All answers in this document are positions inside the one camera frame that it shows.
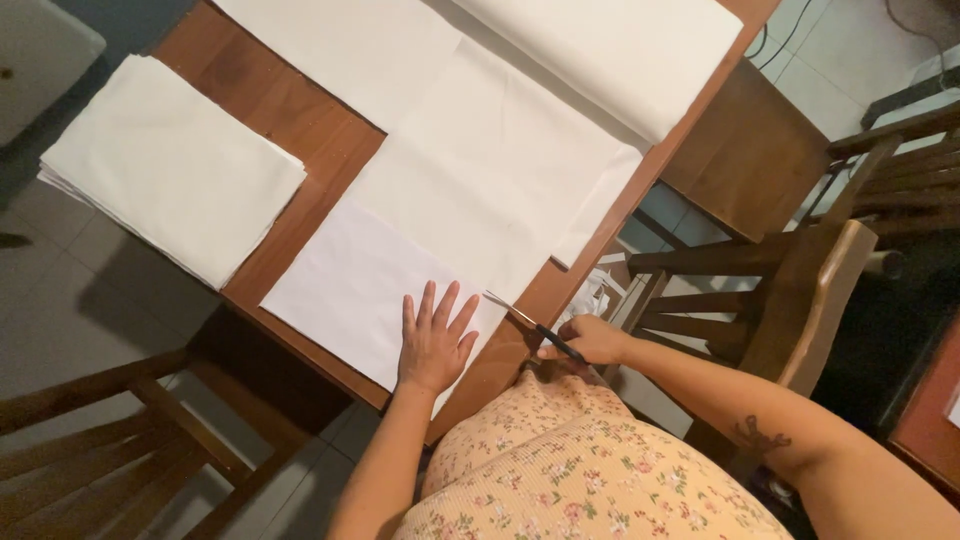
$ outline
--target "forearm tattoo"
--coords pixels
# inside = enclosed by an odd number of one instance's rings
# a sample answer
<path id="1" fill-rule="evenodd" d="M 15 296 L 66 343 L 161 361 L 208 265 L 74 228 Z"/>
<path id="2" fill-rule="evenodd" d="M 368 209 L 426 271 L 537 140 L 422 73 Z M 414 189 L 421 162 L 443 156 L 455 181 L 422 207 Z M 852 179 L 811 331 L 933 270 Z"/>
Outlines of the forearm tattoo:
<path id="1" fill-rule="evenodd" d="M 747 447 L 747 449 L 754 454 L 768 454 L 777 448 L 790 446 L 793 442 L 791 438 L 784 437 L 783 433 L 777 433 L 774 438 L 770 438 L 761 433 L 756 428 L 756 415 L 754 414 L 745 418 L 744 424 L 746 425 L 745 429 L 740 426 L 739 422 L 733 424 L 733 435 L 736 436 L 743 446 Z"/>

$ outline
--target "hand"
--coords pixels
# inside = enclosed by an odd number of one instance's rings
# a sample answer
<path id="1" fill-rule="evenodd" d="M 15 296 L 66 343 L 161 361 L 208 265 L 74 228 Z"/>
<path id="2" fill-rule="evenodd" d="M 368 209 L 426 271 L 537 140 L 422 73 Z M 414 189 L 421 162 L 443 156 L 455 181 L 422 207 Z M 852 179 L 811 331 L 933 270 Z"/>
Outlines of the hand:
<path id="1" fill-rule="evenodd" d="M 632 337 L 596 315 L 577 315 L 557 330 L 557 335 L 591 364 L 621 363 Z M 553 345 L 541 347 L 537 356 L 561 359 L 567 356 Z"/>
<path id="2" fill-rule="evenodd" d="M 447 319 L 453 303 L 460 292 L 460 284 L 453 282 L 433 312 L 434 292 L 437 284 L 427 282 L 420 300 L 420 313 L 414 316 L 414 299 L 403 297 L 403 348 L 400 350 L 397 388 L 401 385 L 416 386 L 434 399 L 456 382 L 467 365 L 473 343 L 480 335 L 472 331 L 463 338 L 467 324 L 480 303 L 473 295 L 464 304 L 460 313 L 448 327 Z"/>

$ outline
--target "scissors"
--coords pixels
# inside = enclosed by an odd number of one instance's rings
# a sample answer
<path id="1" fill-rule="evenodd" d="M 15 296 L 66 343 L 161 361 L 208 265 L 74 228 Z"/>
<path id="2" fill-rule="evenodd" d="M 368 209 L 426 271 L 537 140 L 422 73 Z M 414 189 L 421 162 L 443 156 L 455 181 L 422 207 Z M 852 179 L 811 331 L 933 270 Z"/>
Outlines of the scissors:
<path id="1" fill-rule="evenodd" d="M 522 319 L 523 321 L 526 321 L 528 324 L 533 326 L 534 329 L 540 332 L 540 334 L 543 335 L 543 337 L 547 338 L 547 340 L 549 340 L 550 343 L 553 343 L 557 347 L 557 349 L 560 349 L 565 355 L 573 358 L 574 360 L 577 360 L 582 364 L 585 364 L 585 365 L 587 364 L 587 360 L 584 358 L 583 355 L 578 353 L 577 350 L 574 349 L 573 347 L 570 347 L 569 345 L 567 345 L 565 341 L 560 339 L 558 335 L 556 335 L 546 326 L 540 323 L 534 322 L 533 319 L 524 315 L 522 311 L 520 311 L 516 307 L 511 306 L 510 304 L 507 304 L 507 302 L 505 302 L 499 296 L 491 293 L 489 290 L 487 291 L 487 295 L 490 296 L 491 299 L 494 300 L 496 303 L 500 304 L 501 306 L 505 307 L 508 311 L 510 311 L 514 315 L 514 317 L 518 319 Z"/>

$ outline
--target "floral dress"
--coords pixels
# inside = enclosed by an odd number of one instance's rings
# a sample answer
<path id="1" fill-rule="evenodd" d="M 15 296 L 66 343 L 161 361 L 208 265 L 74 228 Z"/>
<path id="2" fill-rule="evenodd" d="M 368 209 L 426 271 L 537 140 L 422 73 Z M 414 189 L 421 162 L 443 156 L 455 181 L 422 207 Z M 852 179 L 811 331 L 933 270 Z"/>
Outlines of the floral dress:
<path id="1" fill-rule="evenodd" d="M 790 538 L 752 495 L 609 388 L 561 372 L 459 424 L 395 538 Z"/>

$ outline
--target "cable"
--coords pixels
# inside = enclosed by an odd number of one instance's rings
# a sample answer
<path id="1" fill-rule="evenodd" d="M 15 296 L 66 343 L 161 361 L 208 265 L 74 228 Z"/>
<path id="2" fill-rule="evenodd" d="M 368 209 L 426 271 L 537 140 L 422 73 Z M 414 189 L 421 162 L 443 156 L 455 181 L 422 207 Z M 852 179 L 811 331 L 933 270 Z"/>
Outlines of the cable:
<path id="1" fill-rule="evenodd" d="M 790 41 L 790 38 L 793 37 L 794 33 L 797 32 L 797 29 L 800 28 L 800 19 L 804 18 L 804 13 L 806 13 L 806 9 L 810 7 L 810 2 L 812 1 L 813 0 L 806 0 L 806 4 L 804 4 L 804 8 L 800 11 L 800 16 L 797 17 L 797 24 L 793 25 L 793 30 L 790 31 L 790 35 L 786 37 L 786 39 L 783 41 L 783 45 L 781 45 L 780 48 L 777 49 L 777 52 L 774 53 L 774 56 L 770 57 L 766 62 L 763 63 L 763 65 L 760 67 L 761 70 L 764 67 L 766 67 L 768 63 L 773 61 L 778 54 L 780 54 L 780 51 L 783 50 L 783 47 L 786 47 L 787 42 Z"/>
<path id="2" fill-rule="evenodd" d="M 940 41 L 937 41 L 937 39 L 930 34 L 924 34 L 918 30 L 913 30 L 912 28 L 908 28 L 905 24 L 903 24 L 903 22 L 899 20 L 896 15 L 894 15 L 893 10 L 890 8 L 890 0 L 883 0 L 883 4 L 886 6 L 887 16 L 890 17 L 890 20 L 894 21 L 894 24 L 900 27 L 901 30 L 907 34 L 925 37 L 926 39 L 929 39 L 931 43 L 933 43 L 934 47 L 937 48 L 937 54 L 940 56 L 940 79 L 938 82 L 940 83 L 940 89 L 946 92 L 947 85 L 944 83 L 944 78 L 947 76 L 947 60 L 944 58 L 944 48 L 940 46 Z"/>
<path id="3" fill-rule="evenodd" d="M 752 55 L 747 55 L 747 60 L 753 60 L 754 58 L 760 56 L 760 53 L 763 52 L 763 47 L 767 46 L 767 23 L 763 23 L 763 40 L 760 42 L 760 48 L 756 49 L 756 52 Z"/>

